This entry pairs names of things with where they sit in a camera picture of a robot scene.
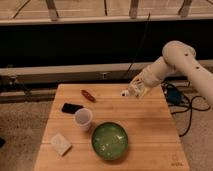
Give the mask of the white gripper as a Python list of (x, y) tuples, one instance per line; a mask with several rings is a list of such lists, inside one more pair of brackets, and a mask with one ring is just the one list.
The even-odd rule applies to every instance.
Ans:
[(130, 82), (130, 94), (136, 98), (142, 98), (159, 84), (160, 80), (149, 69), (143, 69)]

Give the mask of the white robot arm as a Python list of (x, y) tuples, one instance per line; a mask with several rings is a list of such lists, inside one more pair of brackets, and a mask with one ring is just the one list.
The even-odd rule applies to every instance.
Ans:
[(213, 108), (213, 74), (195, 59), (196, 51), (180, 41), (170, 41), (162, 49), (162, 56), (146, 66), (128, 86), (135, 97), (143, 97), (167, 76), (177, 71), (188, 78), (194, 88)]

